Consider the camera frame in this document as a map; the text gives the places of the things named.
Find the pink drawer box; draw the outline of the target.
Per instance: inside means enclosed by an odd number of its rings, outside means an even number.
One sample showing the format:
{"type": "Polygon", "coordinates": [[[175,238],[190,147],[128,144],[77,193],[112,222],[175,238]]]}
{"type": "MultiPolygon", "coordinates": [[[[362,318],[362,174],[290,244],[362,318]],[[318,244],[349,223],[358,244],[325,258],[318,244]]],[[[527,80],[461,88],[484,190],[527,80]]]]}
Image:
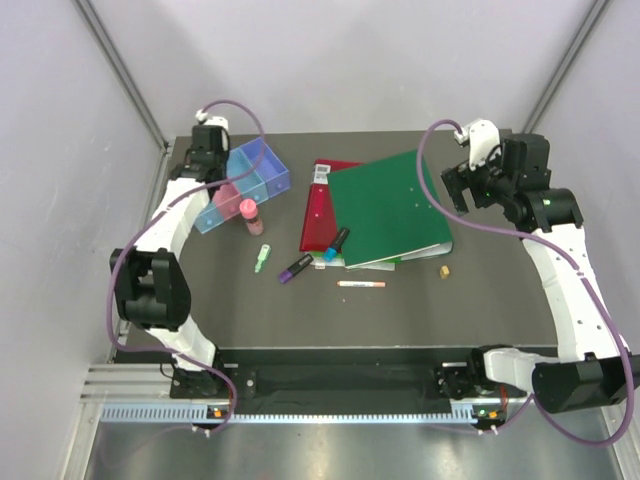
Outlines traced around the pink drawer box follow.
{"type": "Polygon", "coordinates": [[[240,205],[244,197],[233,183],[229,183],[219,187],[212,201],[223,220],[227,221],[240,214],[240,205]]]}

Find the purple drawer box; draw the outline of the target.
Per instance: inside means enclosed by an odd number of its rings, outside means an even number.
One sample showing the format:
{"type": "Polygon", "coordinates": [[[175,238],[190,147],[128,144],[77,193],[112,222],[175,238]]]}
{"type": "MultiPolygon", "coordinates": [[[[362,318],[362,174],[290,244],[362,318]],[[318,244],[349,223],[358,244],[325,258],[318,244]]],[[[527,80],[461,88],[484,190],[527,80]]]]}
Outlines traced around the purple drawer box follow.
{"type": "Polygon", "coordinates": [[[262,158],[260,164],[256,167],[256,172],[264,181],[270,198],[285,192],[291,187],[289,170],[264,140],[255,138],[242,144],[240,150],[252,165],[255,165],[259,158],[262,158]]]}

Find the green ring binder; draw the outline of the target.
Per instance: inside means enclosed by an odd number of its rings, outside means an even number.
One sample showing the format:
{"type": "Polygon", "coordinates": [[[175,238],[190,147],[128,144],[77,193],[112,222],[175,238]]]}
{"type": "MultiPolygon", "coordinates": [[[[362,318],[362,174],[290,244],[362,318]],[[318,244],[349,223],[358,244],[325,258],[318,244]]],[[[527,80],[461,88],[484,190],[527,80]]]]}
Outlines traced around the green ring binder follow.
{"type": "Polygon", "coordinates": [[[416,156],[408,151],[328,175],[336,225],[350,230],[341,247],[347,267],[451,252],[448,220],[424,195],[422,184],[436,190],[428,170],[418,176],[416,156]]]}

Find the red clip folder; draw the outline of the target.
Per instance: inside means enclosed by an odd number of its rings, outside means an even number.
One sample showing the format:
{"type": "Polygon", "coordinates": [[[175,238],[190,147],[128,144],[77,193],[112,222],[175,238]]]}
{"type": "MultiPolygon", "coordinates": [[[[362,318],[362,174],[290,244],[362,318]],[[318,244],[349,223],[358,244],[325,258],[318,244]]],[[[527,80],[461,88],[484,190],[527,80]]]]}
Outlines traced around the red clip folder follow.
{"type": "Polygon", "coordinates": [[[303,221],[300,252],[324,252],[338,232],[328,185],[332,172],[360,166],[359,162],[316,159],[303,221]]]}

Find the black purple highlighter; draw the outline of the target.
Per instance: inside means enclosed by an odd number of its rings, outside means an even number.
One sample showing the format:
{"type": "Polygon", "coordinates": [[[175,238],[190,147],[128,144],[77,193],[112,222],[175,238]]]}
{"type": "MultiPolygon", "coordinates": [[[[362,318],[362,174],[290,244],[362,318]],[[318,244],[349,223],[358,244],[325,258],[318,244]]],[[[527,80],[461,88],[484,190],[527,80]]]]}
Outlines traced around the black purple highlighter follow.
{"type": "Polygon", "coordinates": [[[291,264],[279,274],[278,281],[281,284],[286,284],[300,272],[302,272],[305,268],[311,265],[313,261],[314,258],[312,255],[310,255],[309,253],[304,254],[300,259],[296,260],[293,264],[291,264]]]}

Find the black blue highlighter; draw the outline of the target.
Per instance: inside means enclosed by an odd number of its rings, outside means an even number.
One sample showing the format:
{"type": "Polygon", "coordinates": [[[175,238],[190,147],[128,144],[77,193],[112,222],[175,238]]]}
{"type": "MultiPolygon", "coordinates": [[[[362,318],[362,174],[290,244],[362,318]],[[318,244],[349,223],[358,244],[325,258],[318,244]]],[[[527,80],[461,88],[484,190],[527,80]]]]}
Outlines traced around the black blue highlighter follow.
{"type": "Polygon", "coordinates": [[[349,233],[350,230],[346,227],[342,227],[338,230],[336,236],[333,238],[323,254],[323,260],[325,262],[331,262],[334,260],[334,258],[340,252],[340,249],[344,241],[347,239],[349,233]]]}

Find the green spiral notebook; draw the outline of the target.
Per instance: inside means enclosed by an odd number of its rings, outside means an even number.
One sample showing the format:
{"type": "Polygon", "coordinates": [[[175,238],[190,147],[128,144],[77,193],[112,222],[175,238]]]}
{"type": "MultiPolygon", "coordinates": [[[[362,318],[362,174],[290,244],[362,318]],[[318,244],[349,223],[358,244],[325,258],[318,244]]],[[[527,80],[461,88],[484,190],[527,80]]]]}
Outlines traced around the green spiral notebook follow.
{"type": "Polygon", "coordinates": [[[400,257],[394,257],[391,259],[347,267],[341,253],[337,253],[330,261],[326,260],[324,252],[310,252],[310,255],[313,259],[312,265],[315,269],[325,269],[327,267],[344,267],[350,270],[368,269],[378,271],[394,271],[396,269],[396,265],[402,262],[400,257]]]}

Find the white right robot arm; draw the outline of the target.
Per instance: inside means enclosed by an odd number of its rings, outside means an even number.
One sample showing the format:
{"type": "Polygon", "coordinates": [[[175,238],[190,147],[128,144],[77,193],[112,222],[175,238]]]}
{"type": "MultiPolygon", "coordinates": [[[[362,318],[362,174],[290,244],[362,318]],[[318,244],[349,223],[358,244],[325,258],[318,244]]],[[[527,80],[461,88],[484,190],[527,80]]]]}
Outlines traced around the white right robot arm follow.
{"type": "Polygon", "coordinates": [[[625,378],[620,352],[594,304],[600,292],[586,290],[593,280],[586,251],[584,220],[574,194],[550,185],[550,144],[538,134],[482,134],[472,128],[454,135],[469,158],[444,170],[441,178],[456,212],[468,206],[469,191],[478,208],[494,204],[517,231],[545,292],[557,336],[557,354],[545,357],[497,345],[475,351],[467,370],[469,388],[487,396],[502,383],[535,395],[548,413],[619,404],[637,388],[639,358],[629,361],[625,378]]]}

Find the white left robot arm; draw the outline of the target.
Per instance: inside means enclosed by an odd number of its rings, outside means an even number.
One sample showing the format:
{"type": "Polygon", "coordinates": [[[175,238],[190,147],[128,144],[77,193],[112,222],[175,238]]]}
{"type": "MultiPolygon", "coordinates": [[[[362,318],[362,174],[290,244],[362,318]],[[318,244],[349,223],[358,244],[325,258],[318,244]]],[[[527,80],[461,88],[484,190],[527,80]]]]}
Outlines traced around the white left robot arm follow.
{"type": "Polygon", "coordinates": [[[160,220],[135,241],[115,281],[119,316],[172,351],[174,398],[212,398],[226,387],[217,347],[192,318],[191,291],[179,258],[215,192],[193,190],[226,178],[228,129],[222,117],[200,120],[192,128],[191,147],[169,174],[154,212],[160,220]]]}

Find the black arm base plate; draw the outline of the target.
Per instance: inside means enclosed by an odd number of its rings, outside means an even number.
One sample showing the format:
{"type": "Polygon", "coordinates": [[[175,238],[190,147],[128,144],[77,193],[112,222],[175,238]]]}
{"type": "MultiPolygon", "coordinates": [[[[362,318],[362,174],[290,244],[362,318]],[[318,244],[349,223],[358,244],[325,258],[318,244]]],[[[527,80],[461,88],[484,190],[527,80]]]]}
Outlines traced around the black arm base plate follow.
{"type": "Polygon", "coordinates": [[[476,387],[467,347],[224,348],[237,413],[444,413],[454,400],[500,399],[476,387]]]}

